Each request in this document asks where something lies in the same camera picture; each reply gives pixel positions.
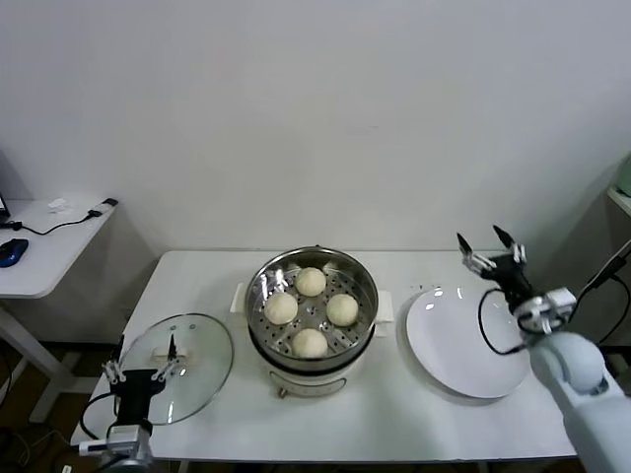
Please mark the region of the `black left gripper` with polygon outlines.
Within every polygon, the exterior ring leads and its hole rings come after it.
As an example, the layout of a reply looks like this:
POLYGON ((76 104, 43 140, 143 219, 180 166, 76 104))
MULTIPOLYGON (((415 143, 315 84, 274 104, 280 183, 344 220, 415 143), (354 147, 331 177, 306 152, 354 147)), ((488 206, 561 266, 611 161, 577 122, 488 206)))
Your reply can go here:
POLYGON ((115 426, 152 428, 149 421, 151 400, 164 390, 167 380, 178 368, 178 355, 175 336, 172 334, 166 351, 155 349, 152 360, 157 369, 127 370, 120 367, 120 356, 124 345, 121 335, 118 343, 103 364, 103 372, 110 385, 110 392, 119 400, 115 426))

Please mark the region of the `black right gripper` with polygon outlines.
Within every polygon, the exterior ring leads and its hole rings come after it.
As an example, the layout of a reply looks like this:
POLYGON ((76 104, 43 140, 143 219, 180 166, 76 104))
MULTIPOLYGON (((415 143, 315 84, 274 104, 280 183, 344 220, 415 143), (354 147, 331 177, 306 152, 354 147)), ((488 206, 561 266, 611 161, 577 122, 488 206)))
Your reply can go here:
POLYGON ((513 237, 494 225, 493 230, 509 254, 491 256, 488 259, 473 251, 468 241, 457 233, 459 251, 463 265, 472 273, 498 284, 507 301, 527 301, 535 296, 535 289, 526 278, 526 248, 513 237))

